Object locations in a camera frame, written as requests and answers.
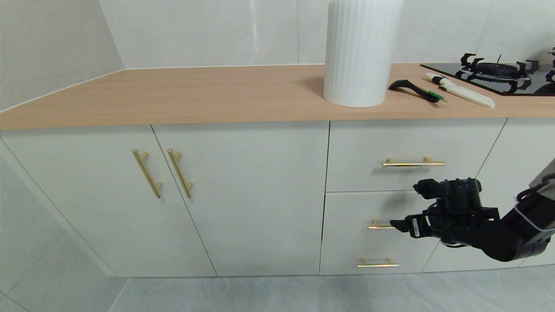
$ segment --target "kitchen cabinet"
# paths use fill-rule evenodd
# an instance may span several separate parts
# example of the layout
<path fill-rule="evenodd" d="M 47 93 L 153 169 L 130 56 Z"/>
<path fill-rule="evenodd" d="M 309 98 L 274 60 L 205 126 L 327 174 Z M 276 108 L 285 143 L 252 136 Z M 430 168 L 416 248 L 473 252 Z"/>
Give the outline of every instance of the kitchen cabinet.
<path fill-rule="evenodd" d="M 420 273 L 438 240 L 414 239 L 389 220 L 421 213 L 432 203 L 414 191 L 327 193 L 320 273 Z M 367 268 L 358 267 L 363 258 Z M 372 265 L 388 258 L 398 266 Z"/>
<path fill-rule="evenodd" d="M 215 275 L 149 125 L 2 132 L 83 239 L 119 276 Z M 132 154 L 142 159 L 157 198 Z"/>
<path fill-rule="evenodd" d="M 218 276 L 319 273 L 328 122 L 153 128 Z"/>
<path fill-rule="evenodd" d="M 421 179 L 475 177 L 504 122 L 332 121 L 326 191 L 411 190 Z M 390 163 L 412 165 L 384 167 L 388 158 Z M 422 164 L 425 158 L 432 164 Z"/>
<path fill-rule="evenodd" d="M 518 193 L 555 157 L 555 119 L 510 118 L 499 135 L 477 178 L 482 183 L 482 205 L 498 207 L 503 217 L 516 203 Z M 547 250 L 528 258 L 527 264 L 555 263 L 555 254 Z M 508 263 L 492 260 L 481 250 L 452 249 L 439 245 L 425 271 L 495 269 L 519 266 L 523 259 Z"/>

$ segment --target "knife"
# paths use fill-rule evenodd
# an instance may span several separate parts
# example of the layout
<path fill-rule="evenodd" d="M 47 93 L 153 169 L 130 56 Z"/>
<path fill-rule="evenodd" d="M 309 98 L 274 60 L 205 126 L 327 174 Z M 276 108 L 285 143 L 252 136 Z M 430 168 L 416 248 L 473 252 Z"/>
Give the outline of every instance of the knife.
<path fill-rule="evenodd" d="M 460 85 L 455 84 L 454 82 L 443 76 L 436 75 L 434 73 L 427 73 L 426 78 L 431 80 L 433 83 L 438 84 L 440 86 L 440 89 L 454 94 L 460 98 L 469 100 L 472 103 L 476 103 L 487 108 L 495 107 L 495 102 L 491 98 L 468 90 L 465 87 L 461 87 Z"/>

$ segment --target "black glass cooktop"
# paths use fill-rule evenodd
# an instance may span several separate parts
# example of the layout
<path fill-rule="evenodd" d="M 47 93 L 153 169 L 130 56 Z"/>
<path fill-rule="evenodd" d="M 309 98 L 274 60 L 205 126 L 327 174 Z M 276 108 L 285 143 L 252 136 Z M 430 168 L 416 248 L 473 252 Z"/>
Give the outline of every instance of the black glass cooktop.
<path fill-rule="evenodd" d="M 555 96 L 555 61 L 553 64 L 470 63 L 465 54 L 461 63 L 429 63 L 422 67 L 471 83 L 500 95 Z"/>

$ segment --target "white cylindrical container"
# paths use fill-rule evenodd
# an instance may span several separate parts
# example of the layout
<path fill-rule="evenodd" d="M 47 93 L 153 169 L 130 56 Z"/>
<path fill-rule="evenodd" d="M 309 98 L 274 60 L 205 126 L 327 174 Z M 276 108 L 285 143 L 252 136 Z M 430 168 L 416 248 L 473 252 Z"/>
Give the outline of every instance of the white cylindrical container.
<path fill-rule="evenodd" d="M 404 0 L 338 0 L 327 19 L 324 98 L 347 107 L 385 100 Z"/>

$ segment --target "gold handle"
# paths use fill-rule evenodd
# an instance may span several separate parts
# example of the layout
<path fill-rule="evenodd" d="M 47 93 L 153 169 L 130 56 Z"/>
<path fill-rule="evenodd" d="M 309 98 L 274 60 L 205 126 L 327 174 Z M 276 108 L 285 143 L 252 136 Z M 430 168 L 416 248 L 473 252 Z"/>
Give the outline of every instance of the gold handle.
<path fill-rule="evenodd" d="M 185 181 L 185 176 L 183 175 L 181 167 L 179 166 L 179 157 L 181 157 L 181 152 L 174 153 L 172 149 L 168 149 L 168 155 L 170 155 L 171 163 L 174 165 L 175 171 L 177 172 L 177 176 L 181 181 L 181 185 L 185 190 L 187 198 L 191 198 L 191 188 L 193 188 L 193 182 L 187 183 Z"/>
<path fill-rule="evenodd" d="M 434 162 L 430 157 L 424 157 L 424 161 L 420 163 L 396 163 L 393 158 L 387 157 L 386 162 L 382 163 L 383 167 L 441 167 L 445 166 L 445 162 Z"/>
<path fill-rule="evenodd" d="M 378 220 L 372 220 L 372 225 L 368 226 L 368 230 L 395 229 L 390 225 L 378 225 Z"/>
<path fill-rule="evenodd" d="M 154 192 L 154 195 L 156 196 L 156 198 L 160 198 L 160 188 L 162 187 L 162 181 L 158 182 L 156 185 L 154 184 L 152 177 L 150 176 L 150 173 L 147 170 L 147 166 L 144 164 L 143 159 L 145 159 L 146 157 L 148 157 L 148 152 L 144 152 L 143 154 L 139 154 L 139 151 L 134 149 L 132 150 L 133 155 L 135 156 L 135 159 L 137 160 L 137 163 L 139 164 L 139 167 L 141 168 L 141 170 L 143 171 L 144 177 L 147 179 L 148 184 L 150 184 L 150 187 L 152 188 L 152 191 Z"/>
<path fill-rule="evenodd" d="M 360 259 L 362 264 L 357 265 L 358 268 L 393 268 L 399 266 L 398 263 L 393 263 L 391 258 L 387 258 L 387 263 L 374 263 L 374 264 L 366 264 L 366 260 L 364 258 Z"/>

